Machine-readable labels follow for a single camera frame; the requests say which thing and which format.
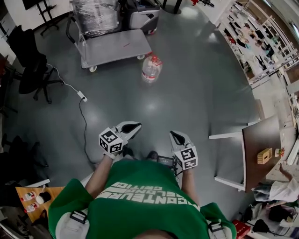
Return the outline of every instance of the cart handle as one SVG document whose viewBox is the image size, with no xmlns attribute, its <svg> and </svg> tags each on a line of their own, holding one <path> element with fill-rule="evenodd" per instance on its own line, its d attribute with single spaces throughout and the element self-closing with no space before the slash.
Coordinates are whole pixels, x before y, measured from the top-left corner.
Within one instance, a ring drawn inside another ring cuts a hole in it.
<svg viewBox="0 0 299 239">
<path fill-rule="evenodd" d="M 66 25 L 65 33 L 66 33 L 66 36 L 70 39 L 70 41 L 71 41 L 73 44 L 75 44 L 76 41 L 75 41 L 74 38 L 72 38 L 72 36 L 71 36 L 71 34 L 70 34 L 70 25 L 71 25 L 71 21 L 76 22 L 76 19 L 75 19 L 73 16 L 69 17 L 69 19 L 68 19 L 68 21 L 67 21 L 67 25 Z"/>
</svg>

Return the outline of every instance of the red bottle cap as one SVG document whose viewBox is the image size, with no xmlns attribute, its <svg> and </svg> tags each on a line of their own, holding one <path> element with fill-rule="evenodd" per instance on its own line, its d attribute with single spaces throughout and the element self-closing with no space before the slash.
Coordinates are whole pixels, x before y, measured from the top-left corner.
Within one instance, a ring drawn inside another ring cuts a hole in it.
<svg viewBox="0 0 299 239">
<path fill-rule="evenodd" d="M 151 59 L 152 62 L 157 62 L 158 61 L 158 57 L 157 56 L 153 56 Z"/>
</svg>

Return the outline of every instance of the plastic wrap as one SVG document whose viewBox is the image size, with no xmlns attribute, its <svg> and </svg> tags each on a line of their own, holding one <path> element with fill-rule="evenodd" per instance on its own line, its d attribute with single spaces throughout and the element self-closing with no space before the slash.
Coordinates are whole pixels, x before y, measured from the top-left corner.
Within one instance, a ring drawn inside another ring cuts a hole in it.
<svg viewBox="0 0 299 239">
<path fill-rule="evenodd" d="M 120 27 L 117 0 L 72 0 L 71 3 L 82 33 L 88 38 L 114 32 Z"/>
</svg>

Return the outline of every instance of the plastic bottle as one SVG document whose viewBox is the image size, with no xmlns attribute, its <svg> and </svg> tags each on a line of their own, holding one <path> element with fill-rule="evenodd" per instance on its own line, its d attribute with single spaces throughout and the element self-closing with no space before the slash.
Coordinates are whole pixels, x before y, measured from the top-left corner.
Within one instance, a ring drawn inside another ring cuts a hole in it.
<svg viewBox="0 0 299 239">
<path fill-rule="evenodd" d="M 22 202 L 30 201 L 31 199 L 36 197 L 35 192 L 26 193 L 23 197 L 20 198 Z"/>
<path fill-rule="evenodd" d="M 142 65 L 142 79 L 147 83 L 153 83 L 158 79 L 163 63 L 155 55 L 145 58 Z"/>
<path fill-rule="evenodd" d="M 26 207 L 26 209 L 24 210 L 26 213 L 27 212 L 32 212 L 34 211 L 35 209 L 37 209 L 39 207 L 39 204 L 38 203 L 32 203 L 30 204 L 29 206 Z"/>
</svg>

